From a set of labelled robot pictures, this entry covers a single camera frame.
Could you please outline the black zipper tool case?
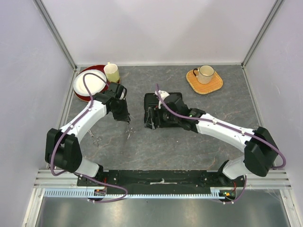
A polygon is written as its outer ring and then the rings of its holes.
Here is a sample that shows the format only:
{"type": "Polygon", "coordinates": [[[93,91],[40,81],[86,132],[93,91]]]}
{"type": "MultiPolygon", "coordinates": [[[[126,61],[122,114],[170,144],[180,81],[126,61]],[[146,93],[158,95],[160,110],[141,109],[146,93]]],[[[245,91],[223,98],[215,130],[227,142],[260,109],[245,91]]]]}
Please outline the black zipper tool case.
{"type": "MultiPolygon", "coordinates": [[[[148,128],[148,107],[149,106],[158,106],[158,99],[154,93],[146,93],[144,96],[144,125],[148,128]]],[[[175,122],[175,115],[171,114],[163,105],[161,105],[161,110],[164,112],[164,119],[170,123],[169,128],[179,128],[177,122],[175,122]]]]}

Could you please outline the silver scissors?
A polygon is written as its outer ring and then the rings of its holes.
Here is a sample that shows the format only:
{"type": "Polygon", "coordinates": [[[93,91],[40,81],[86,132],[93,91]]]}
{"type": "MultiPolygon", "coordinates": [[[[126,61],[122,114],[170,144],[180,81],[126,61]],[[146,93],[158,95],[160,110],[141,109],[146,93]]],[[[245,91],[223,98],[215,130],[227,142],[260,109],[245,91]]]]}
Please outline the silver scissors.
{"type": "Polygon", "coordinates": [[[102,138],[100,136],[95,136],[91,130],[88,130],[89,135],[93,139],[93,144],[98,148],[99,147],[99,142],[102,141],[102,138]]]}
{"type": "Polygon", "coordinates": [[[127,139],[129,139],[130,138],[130,135],[131,135],[131,133],[133,132],[133,128],[132,128],[132,126],[130,125],[130,123],[128,123],[127,124],[127,128],[126,128],[126,135],[127,135],[127,139]]]}

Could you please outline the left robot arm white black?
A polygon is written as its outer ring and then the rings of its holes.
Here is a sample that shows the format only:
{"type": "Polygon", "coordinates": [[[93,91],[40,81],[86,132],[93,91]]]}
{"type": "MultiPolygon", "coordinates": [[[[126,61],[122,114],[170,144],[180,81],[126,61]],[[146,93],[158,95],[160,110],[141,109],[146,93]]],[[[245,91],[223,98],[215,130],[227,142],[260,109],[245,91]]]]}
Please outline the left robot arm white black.
{"type": "Polygon", "coordinates": [[[68,124],[60,129],[51,128],[46,136],[45,160],[63,172],[88,176],[93,186],[104,181],[103,166],[89,161],[82,156],[80,142],[93,125],[107,114],[112,113],[116,121],[130,122],[126,102],[127,89],[118,83],[111,83],[108,89],[92,96],[88,105],[68,124]]]}

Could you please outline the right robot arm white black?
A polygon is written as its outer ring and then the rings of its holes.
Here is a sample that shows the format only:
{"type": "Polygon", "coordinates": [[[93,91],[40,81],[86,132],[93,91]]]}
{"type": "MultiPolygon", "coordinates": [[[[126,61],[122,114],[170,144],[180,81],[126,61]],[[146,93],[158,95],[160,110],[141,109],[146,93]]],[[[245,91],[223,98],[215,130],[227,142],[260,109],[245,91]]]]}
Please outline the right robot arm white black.
{"type": "Polygon", "coordinates": [[[274,166],[277,146],[269,131],[263,127],[256,130],[239,127],[200,109],[188,108],[180,92],[147,93],[143,104],[147,128],[183,128],[217,138],[243,153],[241,157],[221,165],[217,181],[222,186],[228,186],[237,177],[249,173],[265,177],[274,166]]]}

